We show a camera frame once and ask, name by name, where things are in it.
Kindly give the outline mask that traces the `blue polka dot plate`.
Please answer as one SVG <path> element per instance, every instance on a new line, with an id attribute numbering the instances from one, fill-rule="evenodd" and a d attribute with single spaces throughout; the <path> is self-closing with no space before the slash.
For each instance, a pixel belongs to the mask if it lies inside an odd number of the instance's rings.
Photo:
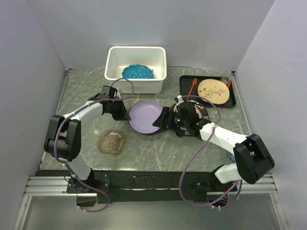
<path id="1" fill-rule="evenodd" d="M 140 64 L 133 64 L 123 69 L 122 78 L 125 78 L 125 79 L 153 79 L 154 72 L 148 66 L 140 65 Z"/>

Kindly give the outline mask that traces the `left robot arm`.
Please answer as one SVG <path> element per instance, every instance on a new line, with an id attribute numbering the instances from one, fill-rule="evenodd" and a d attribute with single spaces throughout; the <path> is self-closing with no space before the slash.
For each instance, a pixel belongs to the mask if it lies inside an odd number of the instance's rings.
<path id="1" fill-rule="evenodd" d="M 104 114 L 112 115 L 116 121 L 130 120 L 120 91 L 113 86 L 104 85 L 100 93 L 68 114 L 52 116 L 44 142 L 44 151 L 64 164 L 86 193 L 94 189 L 95 179 L 93 169 L 80 154 L 82 128 Z"/>

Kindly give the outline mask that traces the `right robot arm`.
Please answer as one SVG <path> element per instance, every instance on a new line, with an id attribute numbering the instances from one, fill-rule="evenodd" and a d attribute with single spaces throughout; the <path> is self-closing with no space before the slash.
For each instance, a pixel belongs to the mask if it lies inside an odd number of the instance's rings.
<path id="1" fill-rule="evenodd" d="M 179 136 L 195 137 L 213 143 L 235 157 L 235 162 L 212 171 L 211 188 L 221 191 L 228 182 L 244 180 L 255 184 L 275 167 L 275 162 L 257 134 L 241 135 L 206 119 L 191 101 L 164 107 L 153 126 L 170 129 Z"/>

